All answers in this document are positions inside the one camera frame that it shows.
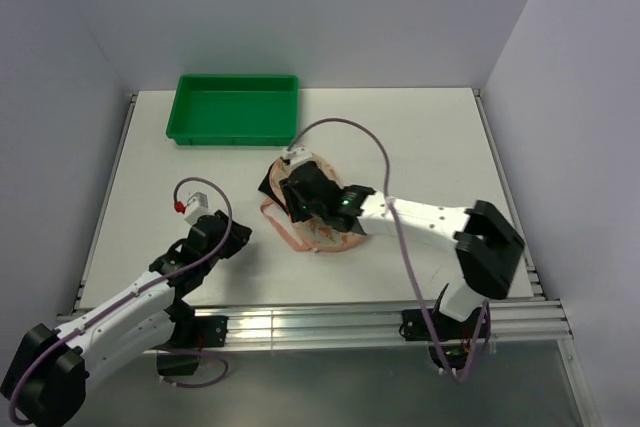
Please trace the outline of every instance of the purple cable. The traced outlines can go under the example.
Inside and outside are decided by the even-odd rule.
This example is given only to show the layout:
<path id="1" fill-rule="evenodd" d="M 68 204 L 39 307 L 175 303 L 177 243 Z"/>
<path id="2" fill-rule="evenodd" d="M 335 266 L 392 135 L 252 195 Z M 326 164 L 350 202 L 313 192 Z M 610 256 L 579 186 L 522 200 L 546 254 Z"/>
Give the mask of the purple cable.
<path id="1" fill-rule="evenodd" d="M 309 132 L 309 130 L 317 127 L 321 124 L 327 124 L 329 122 L 337 122 L 340 124 L 347 124 L 355 127 L 364 133 L 366 133 L 371 139 L 376 143 L 380 152 L 382 152 L 382 157 L 384 158 L 384 182 L 382 184 L 382 193 L 385 196 L 385 199 L 389 199 L 389 179 L 391 177 L 391 161 L 389 160 L 389 154 L 387 154 L 387 150 L 382 145 L 382 142 L 373 132 L 364 127 L 363 125 L 354 122 L 353 120 L 343 119 L 340 117 L 327 117 L 326 119 L 321 119 L 316 122 L 313 122 L 302 129 L 300 132 L 289 144 L 287 150 L 291 150 L 291 148 L 300 140 L 300 138 Z M 471 338 L 471 351 L 469 352 L 469 356 L 467 357 L 467 361 L 465 362 L 464 369 L 460 376 L 454 375 L 453 370 L 451 369 L 451 365 L 447 360 L 447 357 L 442 349 L 442 345 L 440 344 L 440 339 L 438 339 L 438 334 L 436 332 L 436 328 L 433 325 L 433 321 L 431 320 L 431 315 L 429 315 L 429 311 L 427 310 L 427 305 L 424 301 L 424 297 L 422 296 L 422 291 L 420 290 L 420 286 L 418 285 L 418 280 L 416 279 L 416 274 L 411 266 L 411 259 L 409 257 L 409 250 L 407 248 L 407 243 L 404 237 L 404 232 L 402 230 L 402 223 L 400 221 L 400 216 L 396 208 L 393 205 L 393 202 L 387 202 L 387 207 L 393 216 L 393 221 L 395 224 L 396 232 L 398 234 L 398 244 L 400 245 L 400 254 L 402 255 L 402 260 L 404 261 L 405 268 L 407 270 L 407 275 L 409 277 L 409 282 L 411 283 L 411 287 L 413 289 L 413 293 L 415 294 L 416 300 L 418 301 L 418 305 L 420 307 L 420 312 L 422 313 L 422 317 L 424 318 L 424 322 L 427 326 L 427 330 L 429 331 L 429 335 L 431 336 L 431 340 L 433 341 L 433 346 L 436 349 L 436 354 L 438 355 L 438 359 L 444 366 L 444 369 L 447 373 L 451 374 L 451 377 L 458 383 L 463 383 L 467 376 L 469 375 L 469 371 L 471 370 L 471 364 L 473 362 L 473 354 L 475 351 L 476 342 L 478 341 L 478 336 L 480 335 L 480 327 L 482 326 L 482 322 L 485 321 L 487 323 L 487 331 L 485 334 L 485 345 L 483 350 L 486 349 L 489 344 L 489 335 L 490 335 L 490 316 L 489 316 L 489 304 L 485 301 L 482 304 L 482 309 L 480 311 L 480 316 L 478 317 L 478 322 L 476 323 L 473 337 Z"/>
<path id="2" fill-rule="evenodd" d="M 171 349 L 167 347 L 158 347 L 158 350 L 162 350 L 164 352 L 169 352 L 170 354 L 176 354 L 176 355 L 194 355 L 197 357 L 210 357 L 222 364 L 222 373 L 220 375 L 218 375 L 217 377 L 214 377 L 211 380 L 207 380 L 206 382 L 202 382 L 199 384 L 187 384 L 185 382 L 177 382 L 169 377 L 162 378 L 163 382 L 166 382 L 167 384 L 171 384 L 175 387 L 180 387 L 183 389 L 202 389 L 204 387 L 211 387 L 212 385 L 215 385 L 218 382 L 222 381 L 227 376 L 227 373 L 229 372 L 229 362 L 227 361 L 227 359 L 219 356 L 215 352 L 195 351 L 195 350 L 189 350 L 189 349 Z"/>
<path id="3" fill-rule="evenodd" d="M 164 282 L 167 279 L 171 279 L 173 277 L 176 277 L 177 275 L 181 275 L 181 274 L 185 273 L 186 271 L 197 267 L 198 265 L 202 264 L 203 262 L 206 262 L 211 257 L 216 255 L 216 253 L 218 253 L 218 251 L 222 248 L 224 243 L 229 238 L 229 234 L 231 233 L 231 225 L 232 225 L 232 209 L 231 209 L 231 202 L 229 201 L 229 198 L 227 197 L 227 195 L 222 191 L 222 189 L 220 187 L 218 187 L 216 184 L 214 184 L 213 182 L 211 182 L 211 181 L 209 181 L 207 179 L 203 179 L 201 177 L 187 177 L 185 179 L 182 179 L 180 182 L 178 182 L 178 184 L 176 185 L 176 188 L 173 190 L 174 203 L 178 199 L 178 190 L 180 189 L 180 187 L 182 187 L 187 182 L 200 182 L 200 183 L 203 183 L 205 185 L 208 185 L 209 187 L 214 189 L 216 192 L 218 192 L 218 194 L 220 194 L 220 197 L 222 197 L 222 200 L 224 201 L 225 206 L 227 207 L 227 216 L 229 217 L 229 221 L 227 222 L 227 228 L 224 231 L 224 235 L 222 236 L 222 240 L 220 240 L 218 245 L 216 245 L 211 250 L 211 252 L 209 252 L 205 256 L 199 258 L 198 260 L 196 260 L 196 261 L 194 261 L 194 262 L 192 262 L 190 264 L 187 264 L 187 265 L 185 265 L 184 267 L 182 267 L 182 268 L 180 268 L 178 270 L 175 270 L 173 272 L 165 274 L 162 277 L 158 277 L 156 279 L 153 279 L 153 280 L 147 282 L 146 284 L 142 285 L 140 287 L 140 289 L 138 290 L 138 294 L 137 295 L 146 292 L 151 287 L 153 287 L 155 285 L 158 285 L 158 284 Z M 93 327 L 95 324 L 97 324 L 98 322 L 103 320 L 105 317 L 109 316 L 110 314 L 112 314 L 113 312 L 118 310 L 123 305 L 127 304 L 132 299 L 135 299 L 137 297 L 137 295 L 134 292 L 129 292 L 129 294 L 125 295 L 124 297 L 122 297 L 121 299 L 117 300 L 116 302 L 114 302 L 110 306 L 106 307 L 102 312 L 97 314 L 95 317 L 89 319 L 86 322 L 86 324 L 84 325 L 84 329 L 86 330 L 86 329 L 89 329 L 89 328 Z M 11 394 L 11 399 L 9 401 L 9 418 L 11 419 L 11 421 L 14 424 L 16 424 L 16 425 L 30 425 L 32 423 L 29 420 L 21 419 L 20 417 L 18 417 L 18 413 L 17 413 L 18 394 L 23 389 L 24 385 L 27 383 L 27 380 L 29 379 L 31 374 L 33 374 L 33 372 L 40 366 L 40 364 L 42 364 L 44 359 L 46 359 L 54 350 L 56 350 L 57 348 L 61 347 L 64 344 L 66 344 L 70 340 L 75 339 L 79 335 L 82 335 L 82 333 L 83 333 L 83 331 L 80 331 L 80 330 L 76 329 L 73 332 L 71 332 L 69 335 L 67 335 L 67 336 L 63 337 L 62 339 L 58 340 L 55 344 L 53 344 L 51 347 L 49 347 L 47 350 L 45 350 L 42 354 L 40 354 L 40 356 L 38 356 L 38 358 L 36 358 L 36 360 L 34 360 L 33 363 L 29 366 L 29 368 L 24 372 L 22 377 L 20 377 L 20 380 L 18 381 L 18 383 L 16 384 L 15 388 L 13 389 L 13 393 Z M 227 369 L 225 369 L 224 374 L 223 374 L 222 377 L 224 377 L 224 375 L 226 375 Z"/>

